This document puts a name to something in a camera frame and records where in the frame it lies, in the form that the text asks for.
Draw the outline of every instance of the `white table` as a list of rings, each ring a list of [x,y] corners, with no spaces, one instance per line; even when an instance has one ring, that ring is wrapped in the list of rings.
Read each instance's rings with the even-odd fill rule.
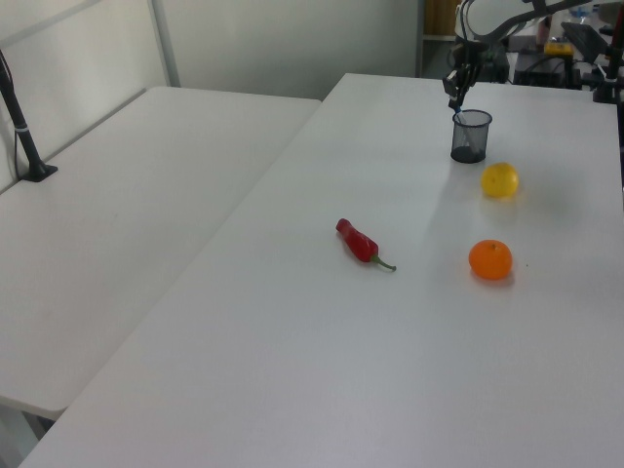
[[[438,81],[347,75],[23,468],[619,466],[615,109],[483,84],[466,107],[514,200],[451,161]],[[471,275],[484,238],[510,280]]]
[[[0,196],[0,404],[57,418],[319,102],[152,89]]]

